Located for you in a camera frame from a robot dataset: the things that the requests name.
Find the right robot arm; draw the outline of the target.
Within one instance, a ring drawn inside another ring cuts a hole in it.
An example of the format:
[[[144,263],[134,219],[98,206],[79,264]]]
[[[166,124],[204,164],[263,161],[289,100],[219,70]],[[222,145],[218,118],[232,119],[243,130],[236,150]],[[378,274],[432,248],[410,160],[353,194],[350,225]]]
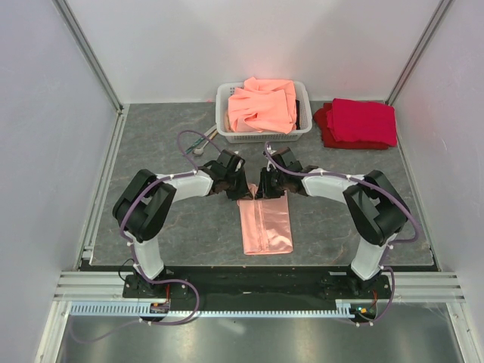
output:
[[[291,192],[346,205],[360,236],[346,288],[358,298],[370,293],[374,288],[373,278],[382,270],[383,254],[413,219],[389,179],[378,170],[352,175],[317,166],[304,168],[288,147],[275,151],[267,144],[264,156],[268,165],[261,170],[258,198],[274,199]]]

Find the light pink satin napkin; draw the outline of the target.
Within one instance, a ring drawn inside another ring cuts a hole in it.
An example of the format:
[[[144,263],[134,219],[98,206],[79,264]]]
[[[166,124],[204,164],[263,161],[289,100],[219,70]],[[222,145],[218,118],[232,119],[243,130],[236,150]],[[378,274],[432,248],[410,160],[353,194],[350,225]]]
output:
[[[293,252],[288,198],[256,199],[257,186],[249,184],[252,200],[239,200],[244,254],[279,255]]]

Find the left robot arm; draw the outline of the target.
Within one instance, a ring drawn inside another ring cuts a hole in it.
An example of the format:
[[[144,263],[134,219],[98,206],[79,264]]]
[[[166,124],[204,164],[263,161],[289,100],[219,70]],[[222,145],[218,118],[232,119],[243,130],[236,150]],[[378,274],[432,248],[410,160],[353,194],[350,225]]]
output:
[[[149,297],[158,297],[166,289],[157,236],[171,206],[220,193],[232,201],[250,200],[244,164],[245,159],[238,154],[222,150],[216,160],[190,172],[164,175],[141,169],[129,182],[115,202],[112,216],[121,237],[127,240],[135,271],[142,276],[139,287]]]

